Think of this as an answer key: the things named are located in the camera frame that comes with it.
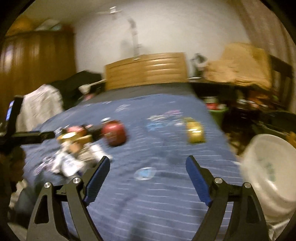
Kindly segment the wooden bed headboard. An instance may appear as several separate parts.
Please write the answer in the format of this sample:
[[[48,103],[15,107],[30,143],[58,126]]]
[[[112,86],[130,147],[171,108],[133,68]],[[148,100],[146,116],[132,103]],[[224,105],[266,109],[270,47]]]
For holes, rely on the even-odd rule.
[[[142,85],[188,83],[184,53],[159,53],[123,59],[105,66],[105,89]]]

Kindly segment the red round tin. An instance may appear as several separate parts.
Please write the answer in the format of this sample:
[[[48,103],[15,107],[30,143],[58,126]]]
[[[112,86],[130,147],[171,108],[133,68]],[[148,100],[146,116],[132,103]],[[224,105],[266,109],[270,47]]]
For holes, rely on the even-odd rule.
[[[127,140],[125,125],[118,120],[109,120],[103,123],[101,132],[111,147],[121,146]]]

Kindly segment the white alcohol wipes pack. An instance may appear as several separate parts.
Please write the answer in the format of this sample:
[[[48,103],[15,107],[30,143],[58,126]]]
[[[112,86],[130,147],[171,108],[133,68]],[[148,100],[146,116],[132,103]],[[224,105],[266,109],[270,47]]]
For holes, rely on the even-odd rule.
[[[82,149],[74,153],[70,151],[70,145],[63,144],[55,154],[45,157],[33,173],[37,176],[43,171],[48,171],[71,177],[75,174],[83,174],[87,169],[95,167],[104,156],[110,160],[113,159],[99,144],[86,143]]]

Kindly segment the yellow snack packet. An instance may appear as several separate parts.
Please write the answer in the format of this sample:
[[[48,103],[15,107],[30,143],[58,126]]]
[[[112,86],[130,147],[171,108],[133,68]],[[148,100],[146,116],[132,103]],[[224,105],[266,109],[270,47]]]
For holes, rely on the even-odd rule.
[[[184,118],[184,123],[189,143],[196,144],[206,142],[204,127],[200,122],[193,118],[186,117]]]

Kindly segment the black clothes pile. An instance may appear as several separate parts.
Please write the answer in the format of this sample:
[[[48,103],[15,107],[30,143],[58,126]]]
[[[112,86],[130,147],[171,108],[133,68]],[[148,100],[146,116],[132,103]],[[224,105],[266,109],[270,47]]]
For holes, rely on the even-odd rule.
[[[86,84],[92,84],[102,80],[100,73],[92,73],[89,71],[78,72],[71,77],[64,80],[56,80],[49,85],[58,89],[63,101],[63,109],[68,110],[74,107],[83,94],[80,92],[79,87]]]

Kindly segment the blue patterned bed quilt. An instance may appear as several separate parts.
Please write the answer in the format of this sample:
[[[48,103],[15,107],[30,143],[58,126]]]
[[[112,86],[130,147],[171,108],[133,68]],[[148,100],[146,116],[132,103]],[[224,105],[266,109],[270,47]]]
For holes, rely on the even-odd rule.
[[[206,142],[188,142],[186,117],[202,124]],[[97,125],[104,118],[121,121],[128,135],[115,148],[98,141],[113,159],[88,211],[104,240],[191,240],[207,206],[187,174],[188,156],[227,183],[243,182],[224,134],[204,103],[192,96],[159,94],[80,105],[38,130]]]

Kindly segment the brown paper pile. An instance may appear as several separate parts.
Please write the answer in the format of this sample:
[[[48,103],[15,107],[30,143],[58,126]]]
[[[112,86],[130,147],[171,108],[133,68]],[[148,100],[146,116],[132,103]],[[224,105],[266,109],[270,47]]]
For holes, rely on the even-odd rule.
[[[256,85],[270,90],[272,86],[269,54],[248,43],[230,43],[219,60],[209,61],[204,77],[211,82],[240,86]]]

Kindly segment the brown wooden wardrobe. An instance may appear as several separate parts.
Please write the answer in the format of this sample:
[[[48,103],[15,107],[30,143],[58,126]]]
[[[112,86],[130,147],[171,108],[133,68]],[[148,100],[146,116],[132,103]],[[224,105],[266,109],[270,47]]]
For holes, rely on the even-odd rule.
[[[75,73],[73,33],[33,31],[6,37],[1,47],[1,119],[15,95]]]

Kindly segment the black desk lamp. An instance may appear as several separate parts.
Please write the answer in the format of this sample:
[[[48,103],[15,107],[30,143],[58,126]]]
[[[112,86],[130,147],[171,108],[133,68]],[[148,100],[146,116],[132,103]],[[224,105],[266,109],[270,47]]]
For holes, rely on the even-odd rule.
[[[196,53],[193,58],[191,58],[191,64],[193,67],[194,77],[202,77],[203,76],[203,64],[206,63],[207,58],[200,54]]]

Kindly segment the pink striped curtain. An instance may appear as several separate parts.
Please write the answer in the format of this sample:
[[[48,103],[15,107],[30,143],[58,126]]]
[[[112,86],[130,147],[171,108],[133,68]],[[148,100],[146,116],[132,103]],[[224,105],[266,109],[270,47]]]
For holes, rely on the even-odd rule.
[[[230,1],[253,45],[292,64],[295,43],[279,18],[261,1]]]

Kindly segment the white crumpled plastic bag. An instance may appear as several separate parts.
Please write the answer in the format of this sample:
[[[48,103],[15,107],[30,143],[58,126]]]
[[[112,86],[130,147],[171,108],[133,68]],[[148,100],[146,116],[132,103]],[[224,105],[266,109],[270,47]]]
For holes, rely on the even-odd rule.
[[[24,96],[21,111],[16,120],[16,131],[32,131],[63,111],[60,91],[51,85],[44,84]]]

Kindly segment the black snack bag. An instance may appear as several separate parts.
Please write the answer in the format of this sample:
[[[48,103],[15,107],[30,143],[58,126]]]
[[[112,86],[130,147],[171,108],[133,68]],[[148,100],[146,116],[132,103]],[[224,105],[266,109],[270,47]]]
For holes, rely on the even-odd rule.
[[[64,142],[79,142],[84,145],[86,143],[92,143],[93,137],[88,131],[87,126],[66,126],[60,130],[57,141],[60,144]]]

